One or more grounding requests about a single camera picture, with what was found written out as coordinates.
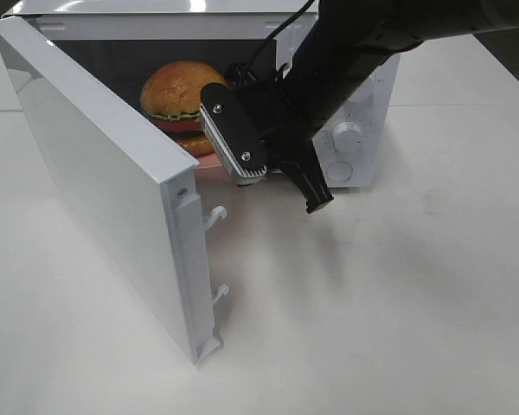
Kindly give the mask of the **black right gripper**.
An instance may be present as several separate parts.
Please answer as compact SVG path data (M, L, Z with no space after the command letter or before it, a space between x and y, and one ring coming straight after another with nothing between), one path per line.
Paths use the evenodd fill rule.
M280 162L280 170L305 198L313 214L334 200L312 142L311 122L302 117L280 91L283 70L257 75L244 62L229 65L225 77L239 103L258 131L267 152L267 165Z

